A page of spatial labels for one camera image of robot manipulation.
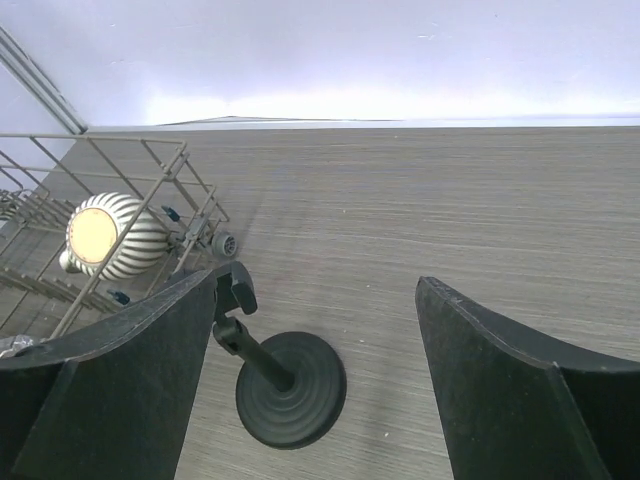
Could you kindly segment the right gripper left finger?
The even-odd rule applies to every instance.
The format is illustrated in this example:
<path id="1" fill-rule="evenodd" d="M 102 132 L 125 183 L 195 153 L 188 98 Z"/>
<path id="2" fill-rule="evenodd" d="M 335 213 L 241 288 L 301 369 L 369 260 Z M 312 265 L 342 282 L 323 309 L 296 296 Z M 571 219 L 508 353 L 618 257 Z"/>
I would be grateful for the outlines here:
<path id="1" fill-rule="evenodd" d="M 216 307 L 211 271 L 1 363 L 5 479 L 171 479 Z"/>

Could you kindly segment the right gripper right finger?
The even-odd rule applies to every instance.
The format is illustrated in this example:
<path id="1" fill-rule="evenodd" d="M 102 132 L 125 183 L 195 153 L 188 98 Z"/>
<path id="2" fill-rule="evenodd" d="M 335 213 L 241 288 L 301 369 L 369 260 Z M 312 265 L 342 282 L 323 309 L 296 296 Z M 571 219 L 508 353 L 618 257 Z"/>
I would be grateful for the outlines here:
<path id="1" fill-rule="evenodd" d="M 639 365 L 496 313 L 434 277 L 415 303 L 457 479 L 635 479 Z"/>

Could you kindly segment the black phone stand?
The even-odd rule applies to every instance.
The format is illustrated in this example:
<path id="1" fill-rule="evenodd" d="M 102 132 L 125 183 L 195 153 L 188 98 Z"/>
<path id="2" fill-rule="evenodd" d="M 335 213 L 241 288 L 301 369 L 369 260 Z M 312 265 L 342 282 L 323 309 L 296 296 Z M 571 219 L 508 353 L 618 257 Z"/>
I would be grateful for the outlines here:
<path id="1" fill-rule="evenodd" d="M 233 261 L 213 270 L 216 309 L 212 334 L 229 354 L 240 357 L 235 399 L 239 419 L 260 443 L 279 450 L 308 446 L 329 432 L 347 394 L 344 364 L 323 338 L 286 331 L 256 341 L 229 313 L 258 309 L 246 267 Z"/>

